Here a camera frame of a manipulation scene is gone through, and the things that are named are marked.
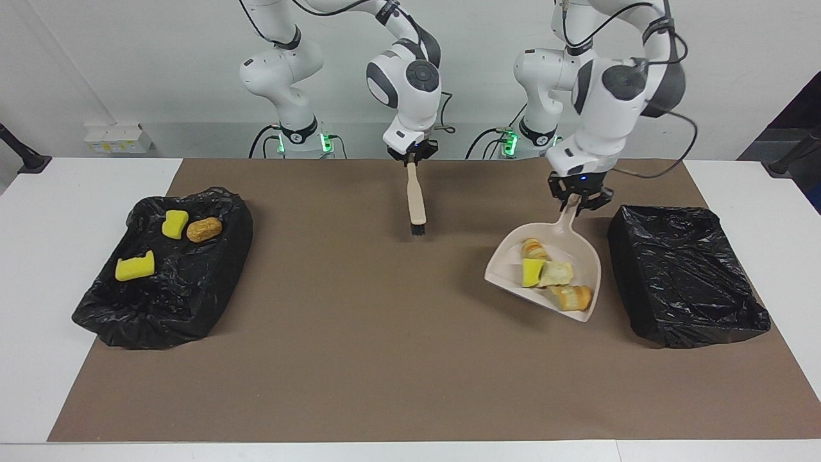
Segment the dustpan handle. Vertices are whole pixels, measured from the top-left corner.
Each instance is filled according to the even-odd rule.
[[[580,203],[581,196],[578,194],[571,194],[570,197],[567,198],[567,207],[565,207],[565,210],[562,210],[562,214],[559,215],[559,221],[556,222],[562,231],[570,231],[572,229],[573,220],[576,219],[576,210],[579,208]]]

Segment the brush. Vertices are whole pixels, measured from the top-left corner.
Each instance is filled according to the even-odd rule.
[[[424,225],[428,218],[424,212],[422,187],[416,177],[416,163],[408,162],[408,211],[410,212],[410,232],[414,236],[424,236]]]

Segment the dustpan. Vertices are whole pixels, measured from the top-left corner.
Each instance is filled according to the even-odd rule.
[[[602,282],[602,262],[596,249],[573,230],[573,219],[580,196],[573,195],[556,223],[530,223],[514,229],[496,248],[490,258],[484,278],[518,297],[549,308],[577,321],[587,322],[593,315]],[[537,238],[555,261],[573,264],[571,285],[586,285],[593,290],[590,307],[583,312],[564,312],[549,289],[521,287],[521,244],[527,238]]]

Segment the black cable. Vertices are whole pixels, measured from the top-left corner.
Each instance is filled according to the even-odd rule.
[[[245,3],[242,2],[242,0],[240,0],[240,6],[242,7],[242,11],[245,12],[245,15],[248,16],[248,21],[251,21],[251,25],[254,27],[254,30],[257,31],[257,34],[259,34],[259,36],[262,37],[263,39],[268,40],[264,35],[262,35],[262,31],[259,30],[259,27],[256,26],[256,23],[254,22],[254,20],[251,19],[251,14],[248,12],[248,8],[245,7]]]
[[[268,158],[268,152],[265,150],[265,147],[268,145],[268,141],[269,141],[269,140],[277,140],[277,141],[279,141],[279,136],[276,136],[276,135],[274,135],[274,136],[269,136],[268,138],[265,138],[265,139],[263,140],[263,142],[262,142],[262,157],[263,157],[263,159],[267,159],[267,158]],[[282,158],[283,158],[283,159],[285,159],[285,153],[284,153],[284,152],[282,153]]]
[[[338,10],[336,10],[334,12],[315,12],[314,10],[309,9],[308,7],[303,5],[302,3],[297,2],[297,0],[291,0],[291,1],[294,2],[294,4],[297,5],[303,12],[306,12],[306,13],[308,13],[310,15],[314,15],[314,16],[335,16],[335,15],[338,15],[340,13],[348,12],[348,11],[358,7],[362,3],[370,2],[370,0],[357,0],[356,2],[353,2],[353,3],[351,3],[350,5],[348,5],[346,7],[339,8]]]
[[[439,113],[439,127],[436,127],[436,129],[442,130],[445,133],[452,135],[456,133],[456,127],[454,127],[453,125],[445,125],[445,109],[447,109],[447,104],[451,102],[451,99],[453,98],[453,93],[443,91],[442,94],[447,96],[447,98],[445,99],[445,103],[442,104],[442,112]]]
[[[501,138],[500,138],[500,139],[498,139],[498,140],[490,140],[490,142],[488,143],[488,145],[484,147],[484,153],[482,153],[482,160],[484,160],[484,159],[485,159],[485,157],[487,157],[487,156],[488,156],[488,149],[490,149],[490,146],[492,146],[492,145],[493,145],[493,143],[496,143],[497,145],[502,144]],[[493,153],[491,153],[491,155],[490,155],[490,159],[491,159],[491,160],[493,160]]]
[[[470,143],[470,148],[468,148],[468,150],[467,150],[467,154],[465,154],[465,160],[470,159],[470,153],[471,153],[471,152],[473,152],[473,148],[475,148],[475,147],[476,147],[476,144],[477,144],[477,143],[479,143],[479,140],[481,140],[482,138],[484,138],[484,136],[485,136],[485,135],[488,135],[489,133],[494,133],[496,130],[497,130],[497,128],[489,128],[489,129],[485,130],[484,132],[481,132],[481,133],[480,133],[480,134],[476,137],[476,139],[474,139],[474,140],[473,140],[473,142],[472,142],[472,143]]]
[[[527,103],[525,103],[525,105],[522,106],[521,109],[519,109],[519,112],[516,113],[516,116],[513,118],[513,120],[511,120],[511,122],[507,124],[508,128],[513,127],[513,124],[516,123],[516,120],[519,118],[519,116],[522,115],[522,113],[525,111],[525,109],[527,109]],[[504,133],[499,136],[499,139],[497,140],[499,144],[496,145],[496,148],[498,148],[502,144],[502,138],[504,138]],[[494,155],[496,155],[496,149],[493,150],[493,153],[491,154],[491,157],[493,157]]]
[[[268,130],[279,130],[278,125],[266,125],[265,128],[257,133],[256,138],[254,138],[254,142],[251,143],[251,150],[248,152],[248,159],[254,158],[254,150],[256,149],[257,143],[259,143],[259,138],[262,138],[262,135],[267,132]]]
[[[397,11],[400,12],[405,17],[405,19],[407,19],[408,22],[410,22],[410,25],[413,26],[413,30],[416,31],[416,36],[419,37],[419,39],[416,40],[416,44],[421,47],[422,46],[422,31],[420,30],[419,25],[416,24],[416,21],[413,19],[413,17],[411,17],[411,15],[405,13],[405,10],[402,10],[401,8],[397,8]]]
[[[697,140],[698,137],[699,137],[699,126],[698,126],[697,123],[695,123],[695,121],[693,119],[691,119],[691,118],[689,118],[685,115],[681,115],[679,113],[674,113],[673,111],[666,111],[661,106],[658,106],[657,104],[651,103],[649,101],[647,102],[647,105],[651,106],[653,108],[665,111],[666,113],[672,115],[673,117],[677,117],[677,118],[680,118],[681,120],[687,121],[687,122],[690,123],[690,125],[693,126],[693,139],[690,141],[690,145],[687,146],[687,149],[684,151],[684,154],[682,154],[681,157],[679,157],[678,160],[676,160],[676,162],[673,163],[673,165],[671,165],[667,169],[664,169],[662,172],[656,173],[655,175],[643,175],[641,173],[630,172],[630,171],[627,171],[627,170],[621,170],[621,169],[615,169],[615,168],[613,169],[613,170],[616,170],[619,173],[624,173],[625,175],[630,175],[632,177],[642,178],[642,179],[645,179],[645,180],[652,180],[652,179],[655,179],[655,178],[663,177],[664,175],[670,173],[670,171],[673,170],[675,167],[678,167],[679,164],[684,162],[684,159],[686,159],[686,157],[690,154],[690,151],[693,150],[693,146],[695,146],[695,140]]]
[[[513,124],[516,123],[516,120],[519,118],[519,116],[521,116],[521,114],[525,111],[525,109],[527,109],[527,103],[525,103],[525,105],[522,106],[521,109],[519,109],[519,112],[516,113],[516,116],[513,118],[513,120],[511,120],[510,123],[507,124],[507,126],[508,127],[513,127]]]
[[[348,151],[345,150],[345,140],[343,140],[342,137],[339,135],[329,135],[328,139],[339,140],[340,144],[342,144],[342,155],[345,156],[345,159],[347,159]]]
[[[567,46],[569,46],[570,48],[573,48],[573,49],[578,48],[581,45],[584,45],[587,42],[589,42],[596,34],[601,32],[602,29],[604,29],[604,27],[607,24],[610,24],[610,21],[612,21],[612,20],[616,19],[617,17],[619,17],[619,15],[621,15],[623,12],[626,12],[626,11],[631,10],[633,8],[636,8],[636,7],[653,7],[653,6],[654,5],[650,2],[636,2],[636,3],[632,3],[630,5],[627,5],[626,7],[623,7],[621,10],[619,10],[618,12],[616,12],[612,16],[610,16],[605,22],[602,23],[602,25],[597,27],[596,30],[594,30],[592,34],[588,35],[586,39],[580,41],[578,44],[574,44],[567,37],[567,11],[563,10],[562,11],[562,32],[563,32],[564,37],[565,37],[565,42],[567,42]]]
[[[667,61],[650,61],[647,63],[648,66],[654,66],[657,64],[677,64],[679,62],[684,61],[684,59],[687,58],[687,55],[690,54],[690,47],[687,46],[687,42],[685,42],[684,39],[676,32],[671,32],[671,34],[673,37],[673,46],[676,45],[676,40],[678,40],[679,42],[681,42],[682,45],[684,45],[684,54],[682,54],[681,57],[678,59],[670,59]]]

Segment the white wall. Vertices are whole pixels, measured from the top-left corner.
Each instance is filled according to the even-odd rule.
[[[0,2],[0,120],[44,154],[91,155],[83,123],[99,111],[16,14],[11,5],[24,1]],[[156,155],[242,156],[256,129],[276,120],[273,107],[247,93],[237,75],[240,64],[267,45],[236,0],[28,1],[114,117],[146,126]],[[459,157],[477,132],[509,122],[524,103],[512,75],[517,53],[560,46],[548,30],[552,4],[403,4],[443,46],[445,90],[456,93],[447,118],[461,130],[439,137],[439,157]],[[735,159],[821,69],[815,50],[821,3],[672,0],[672,8],[690,44],[688,91],[679,110],[702,129],[693,157]],[[300,86],[346,138],[349,154],[385,157],[380,136],[392,111],[372,99],[364,74],[392,37],[363,13],[317,19],[293,10],[325,54],[325,68]],[[605,56],[641,54],[638,34],[618,21],[596,44]],[[560,134],[573,128],[574,114],[566,112]],[[643,120],[624,155],[676,157],[689,136],[675,118]]]

